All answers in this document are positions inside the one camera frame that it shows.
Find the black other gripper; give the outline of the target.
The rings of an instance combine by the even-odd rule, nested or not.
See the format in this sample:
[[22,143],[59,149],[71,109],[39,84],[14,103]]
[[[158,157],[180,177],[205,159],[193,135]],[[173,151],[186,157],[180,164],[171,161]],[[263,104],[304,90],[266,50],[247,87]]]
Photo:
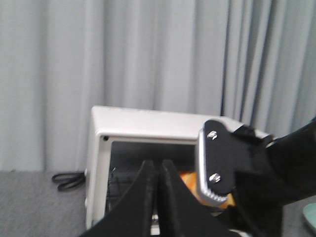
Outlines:
[[232,194],[235,206],[219,219],[254,237],[281,235],[285,205],[316,193],[316,122],[281,138],[260,138],[248,126],[233,132],[208,120],[198,133],[197,194],[220,206]]

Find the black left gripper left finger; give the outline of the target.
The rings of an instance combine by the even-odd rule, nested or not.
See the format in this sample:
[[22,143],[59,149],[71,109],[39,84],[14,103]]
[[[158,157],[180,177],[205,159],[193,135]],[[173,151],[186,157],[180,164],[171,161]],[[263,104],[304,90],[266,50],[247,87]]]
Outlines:
[[105,216],[82,237],[149,237],[155,204],[157,173],[153,161],[143,161],[132,185]]

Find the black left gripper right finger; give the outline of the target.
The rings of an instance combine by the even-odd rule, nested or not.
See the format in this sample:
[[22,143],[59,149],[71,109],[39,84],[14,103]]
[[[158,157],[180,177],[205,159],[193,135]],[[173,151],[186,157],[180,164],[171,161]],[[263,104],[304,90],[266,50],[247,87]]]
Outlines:
[[164,160],[158,178],[158,219],[162,237],[236,237],[213,217],[183,183],[171,160]]

